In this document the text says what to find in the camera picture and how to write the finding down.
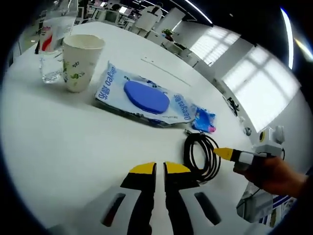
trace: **white paper cup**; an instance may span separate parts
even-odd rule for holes
[[[105,45],[103,39],[93,35],[72,35],[63,40],[63,76],[71,92],[85,90]]]

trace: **hand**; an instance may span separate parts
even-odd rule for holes
[[[247,180],[261,189],[275,195],[289,195],[297,198],[307,179],[306,175],[293,171],[280,157],[260,159],[246,171],[234,172],[244,175]]]

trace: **black cable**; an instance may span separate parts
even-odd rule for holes
[[[283,148],[283,160],[285,160],[285,149]],[[242,203],[240,203],[236,209],[238,209],[241,205],[245,204],[247,200],[249,200],[250,198],[252,198],[254,195],[256,195],[261,189],[259,188],[258,190],[256,190],[251,196],[247,197],[246,199],[244,199],[244,201]]]
[[[185,131],[188,135],[184,144],[184,165],[197,175],[197,180],[204,183],[212,180],[220,170],[221,158],[214,152],[214,148],[218,148],[217,143],[204,133],[192,133]],[[194,144],[198,142],[205,153],[205,162],[203,169],[200,169],[195,162],[194,158]]]

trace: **white table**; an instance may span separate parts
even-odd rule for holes
[[[222,95],[175,55],[104,23],[78,25],[73,34],[94,34],[106,41],[88,90],[71,94],[62,81],[44,84],[33,47],[6,74],[1,138],[13,182],[27,207],[44,226],[50,227],[72,219],[86,203],[120,184],[134,166],[155,161],[158,168],[151,225],[154,234],[171,234],[162,163],[182,163],[186,136],[183,129],[153,128],[92,106],[107,61],[180,92],[215,112],[217,130],[211,136],[220,147],[250,150],[251,143]],[[235,206],[247,180],[233,173],[232,168],[231,162],[223,161],[217,177],[204,187],[223,193]]]

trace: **blue plastic bag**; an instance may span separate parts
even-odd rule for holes
[[[206,133],[213,133],[216,128],[214,126],[215,114],[206,109],[197,107],[195,120],[192,122],[192,128]]]

